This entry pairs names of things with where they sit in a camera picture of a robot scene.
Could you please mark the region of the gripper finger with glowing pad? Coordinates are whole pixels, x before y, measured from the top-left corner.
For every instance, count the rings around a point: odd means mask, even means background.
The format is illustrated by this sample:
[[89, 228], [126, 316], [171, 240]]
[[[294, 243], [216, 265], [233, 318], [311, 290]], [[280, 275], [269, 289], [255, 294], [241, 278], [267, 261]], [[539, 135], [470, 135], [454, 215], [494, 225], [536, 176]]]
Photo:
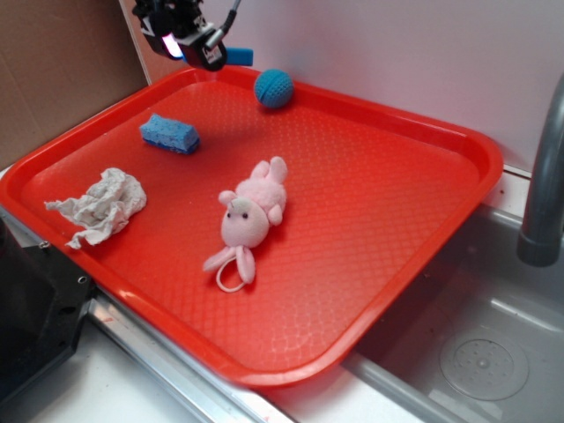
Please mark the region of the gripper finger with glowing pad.
[[152, 10], [143, 18], [143, 35], [153, 52], [164, 57], [181, 57], [182, 51], [174, 39], [175, 22], [165, 10]]
[[216, 30], [195, 33], [176, 42], [180, 47], [184, 61], [191, 67], [204, 71], [220, 71], [227, 61], [226, 47], [222, 41], [209, 47], [209, 39]]

